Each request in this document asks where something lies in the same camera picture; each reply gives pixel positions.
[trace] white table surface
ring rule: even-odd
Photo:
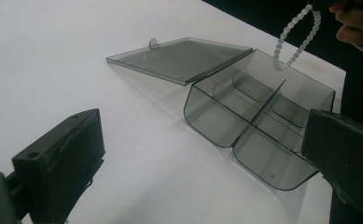
[[[0,1],[0,172],[67,117],[99,108],[105,163],[70,224],[328,223],[321,175],[293,191],[270,188],[188,126],[189,87],[105,61],[153,37],[187,36],[269,54],[276,44],[197,0]],[[281,59],[295,50],[285,45]],[[339,105],[342,70],[307,52],[293,66],[337,91]]]

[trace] person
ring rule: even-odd
[[[329,11],[335,14],[335,19],[342,24],[336,33],[336,38],[363,52],[363,9],[351,7],[345,10],[347,4],[349,4],[347,1],[341,1],[329,8]],[[341,114],[363,123],[363,105],[358,106],[358,102],[363,102],[363,60],[351,64],[350,69],[347,70],[341,111]],[[333,193],[329,223],[362,224],[363,216],[354,207],[343,203]]]
[[[342,23],[336,37],[338,40],[349,43],[363,52],[363,9],[352,7],[343,11],[347,6],[347,1],[329,8],[335,14],[335,19]]]

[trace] tabletop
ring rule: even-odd
[[[0,1],[0,172],[9,175],[12,157],[62,120],[99,108],[105,162],[70,224],[328,223],[331,187],[321,174],[272,189],[188,125],[189,87],[105,61],[154,37],[187,36],[268,54],[276,45],[198,0]],[[307,52],[293,67],[335,90],[339,111],[341,69]]]

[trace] transparent plastic box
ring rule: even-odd
[[[292,190],[318,173],[301,156],[301,145],[310,109],[331,111],[335,91],[303,73],[275,71],[272,57],[257,49],[194,38],[107,60],[192,83],[187,122],[214,144],[232,147],[237,161],[272,187]]]

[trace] open lid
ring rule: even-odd
[[[210,76],[250,53],[252,49],[196,38],[183,38],[107,58],[109,63],[159,77],[180,85]]]

